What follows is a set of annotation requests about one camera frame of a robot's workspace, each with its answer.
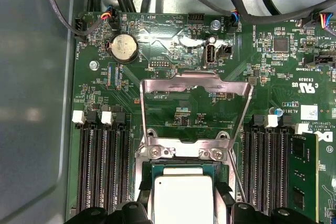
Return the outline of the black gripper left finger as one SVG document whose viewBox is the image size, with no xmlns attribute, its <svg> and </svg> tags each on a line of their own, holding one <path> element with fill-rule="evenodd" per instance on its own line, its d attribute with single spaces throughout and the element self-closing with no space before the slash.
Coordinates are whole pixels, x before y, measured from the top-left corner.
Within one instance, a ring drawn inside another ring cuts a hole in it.
<svg viewBox="0 0 336 224">
<path fill-rule="evenodd" d="M 147 213 L 152 182 L 142 181 L 139 189 L 137 201 L 125 203 L 120 210 L 108 214 L 104 208 L 91 207 L 76 214 L 65 223 L 153 223 Z"/>
</svg>

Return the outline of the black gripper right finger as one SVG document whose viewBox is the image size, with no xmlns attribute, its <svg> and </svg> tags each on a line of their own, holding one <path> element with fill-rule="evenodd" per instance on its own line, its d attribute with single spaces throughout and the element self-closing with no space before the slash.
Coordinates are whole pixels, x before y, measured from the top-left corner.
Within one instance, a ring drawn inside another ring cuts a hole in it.
<svg viewBox="0 0 336 224">
<path fill-rule="evenodd" d="M 256 210 L 256 208 L 246 202 L 236 202 L 231 196 L 232 189 L 225 182 L 214 185 L 214 217 L 215 223 L 231 224 L 305 224 L 314 221 L 303 214 L 289 209 L 276 208 L 270 215 Z"/>
</svg>

